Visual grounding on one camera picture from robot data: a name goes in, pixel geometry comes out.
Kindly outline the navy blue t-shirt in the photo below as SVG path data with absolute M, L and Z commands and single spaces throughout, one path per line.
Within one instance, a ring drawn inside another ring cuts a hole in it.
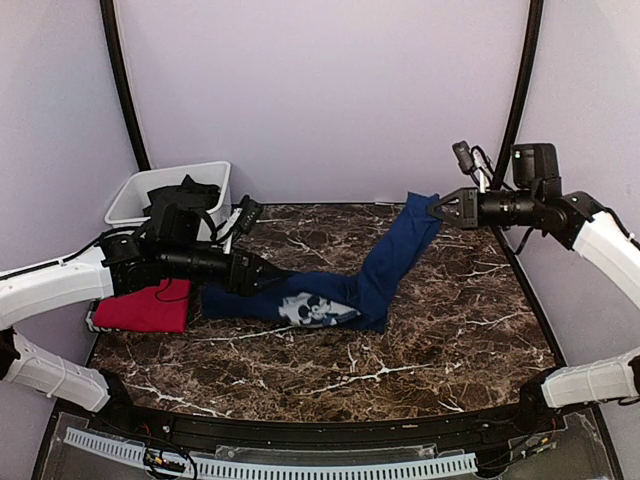
M 372 248 L 354 275 L 295 273 L 285 281 L 282 299 L 240 296 L 209 284 L 201 294 L 207 319 L 254 318 L 286 322 L 297 328 L 386 330 L 390 305 L 401 280 L 439 233 L 441 222 L 429 215 L 431 196 L 410 192 L 390 229 Z

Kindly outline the right black frame post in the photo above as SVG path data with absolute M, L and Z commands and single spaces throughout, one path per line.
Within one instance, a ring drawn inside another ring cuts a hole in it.
M 526 105 L 542 25 L 543 0 L 530 0 L 516 83 L 491 186 L 500 189 L 509 166 Z

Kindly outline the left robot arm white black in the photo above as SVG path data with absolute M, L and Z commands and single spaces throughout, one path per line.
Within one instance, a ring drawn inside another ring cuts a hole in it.
M 260 256 L 233 247 L 255 225 L 262 205 L 247 199 L 217 228 L 195 200 L 159 201 L 138 227 L 100 234 L 78 252 L 1 276 L 1 378 L 101 412 L 120 436 L 141 427 L 119 378 L 73 363 L 27 340 L 15 325 L 64 306 L 122 297 L 164 280 L 215 282 L 241 296 L 288 277 Z

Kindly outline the black frame post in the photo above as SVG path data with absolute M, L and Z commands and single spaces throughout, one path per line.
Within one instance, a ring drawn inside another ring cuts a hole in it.
M 542 25 L 543 0 L 530 0 L 516 83 L 491 186 L 500 189 L 509 166 L 526 105 Z
M 114 85 L 136 166 L 139 172 L 149 171 L 151 163 L 144 144 L 128 81 L 116 18 L 116 3 L 113 0 L 100 0 L 99 6 Z

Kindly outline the black white striped folded cloth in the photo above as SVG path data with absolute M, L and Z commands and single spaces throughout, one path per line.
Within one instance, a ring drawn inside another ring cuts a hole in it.
M 93 301 L 90 303 L 86 317 L 85 317 L 85 323 L 86 326 L 88 328 L 88 330 L 90 332 L 93 333 L 109 333 L 112 332 L 113 329 L 112 328 L 107 328 L 107 327 L 100 327 L 98 325 L 95 324 L 94 320 L 95 320 L 95 315 L 98 311 L 100 302 L 99 301 Z

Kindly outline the folded red t-shirt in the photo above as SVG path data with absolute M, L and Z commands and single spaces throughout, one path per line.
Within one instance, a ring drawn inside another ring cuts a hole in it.
M 98 302 L 90 325 L 98 330 L 184 333 L 192 284 L 162 280 L 158 286 Z

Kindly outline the black clothes in bin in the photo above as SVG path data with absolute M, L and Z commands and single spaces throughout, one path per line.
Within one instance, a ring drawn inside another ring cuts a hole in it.
M 210 210 L 217 205 L 220 193 L 219 185 L 198 183 L 187 174 L 180 184 L 162 186 L 148 191 L 149 205 L 144 207 L 142 212 L 144 216 L 150 216 L 153 206 L 161 201 Z

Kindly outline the black curved front rail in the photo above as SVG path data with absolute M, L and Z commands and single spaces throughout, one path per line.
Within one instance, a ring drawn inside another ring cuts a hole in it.
M 435 445 L 440 452 L 461 448 L 480 455 L 483 469 L 511 458 L 509 442 L 568 426 L 567 417 L 587 405 L 542 410 L 527 396 L 523 403 L 439 417 L 381 422 L 289 423 L 232 420 L 118 404 L 99 414 L 82 413 L 65 402 L 66 411 L 81 416 L 89 430 L 141 440 L 189 455 L 212 453 L 222 446 L 311 451 Z

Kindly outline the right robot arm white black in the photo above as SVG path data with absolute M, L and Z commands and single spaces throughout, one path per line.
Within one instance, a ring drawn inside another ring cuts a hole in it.
M 428 207 L 428 213 L 461 230 L 526 227 L 549 235 L 599 269 L 633 303 L 639 302 L 639 242 L 617 214 L 591 195 L 565 194 L 557 151 L 550 143 L 513 145 L 512 189 L 491 188 L 485 180 L 460 188 Z M 534 432 L 549 409 L 639 400 L 639 351 L 539 375 L 521 389 L 522 403 L 510 413 L 521 434 Z

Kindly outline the left black frame post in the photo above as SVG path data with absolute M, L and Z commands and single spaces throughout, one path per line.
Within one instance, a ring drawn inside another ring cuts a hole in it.
M 99 6 L 114 85 L 136 166 L 139 172 L 149 171 L 151 163 L 144 144 L 128 81 L 116 18 L 116 3 L 113 0 L 100 0 Z

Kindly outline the white plastic bin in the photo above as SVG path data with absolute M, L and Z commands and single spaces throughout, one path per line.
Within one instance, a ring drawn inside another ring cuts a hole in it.
M 230 174 L 227 161 L 137 173 L 120 189 L 104 221 L 132 227 L 148 240 L 215 240 L 231 214 Z

